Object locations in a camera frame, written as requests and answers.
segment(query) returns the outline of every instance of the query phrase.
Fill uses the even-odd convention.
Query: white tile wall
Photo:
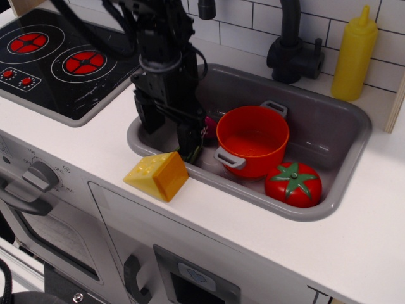
[[[65,1],[104,10],[101,0]],[[206,41],[265,57],[281,34],[279,0],[215,0],[216,18],[208,21],[198,18],[198,0],[182,3],[195,19],[196,37]],[[396,92],[405,72],[405,0],[301,0],[300,38],[307,46],[318,37],[323,39],[323,73],[333,75],[344,27],[366,4],[379,28],[366,84]]]

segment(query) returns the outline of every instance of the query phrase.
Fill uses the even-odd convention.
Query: sink
[[[267,100],[287,107],[290,139],[283,162],[301,162],[313,167],[321,177],[323,190],[320,203],[311,208],[293,207],[268,197],[264,178],[241,179],[214,159],[216,139],[204,140],[199,158],[192,165],[186,164],[190,177],[291,220],[319,220],[339,207],[371,134],[370,119],[362,109],[221,65],[209,65],[196,95],[207,115],[216,121],[233,108],[260,105]],[[130,125],[127,139],[131,149],[141,156],[178,148],[176,125],[169,120],[148,134],[138,117]]]

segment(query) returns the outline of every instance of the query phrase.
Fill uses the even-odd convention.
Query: oven door handle
[[[139,289],[137,274],[140,270],[140,263],[136,256],[130,255],[124,263],[124,283],[128,293],[132,295],[139,304],[148,304],[152,295],[148,289]]]
[[[5,190],[7,185],[7,181],[0,177],[0,199],[15,210],[40,216],[45,216],[52,210],[51,204],[39,198],[34,201],[17,198]]]

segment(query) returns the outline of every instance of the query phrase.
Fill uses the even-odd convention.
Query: orange pot
[[[226,113],[218,122],[219,148],[214,157],[233,174],[258,178],[281,164],[290,136],[282,112],[265,106],[242,106]]]

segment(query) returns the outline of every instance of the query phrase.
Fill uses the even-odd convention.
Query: yellow cheese wedge
[[[155,198],[170,201],[189,178],[178,152],[146,156],[123,181]]]

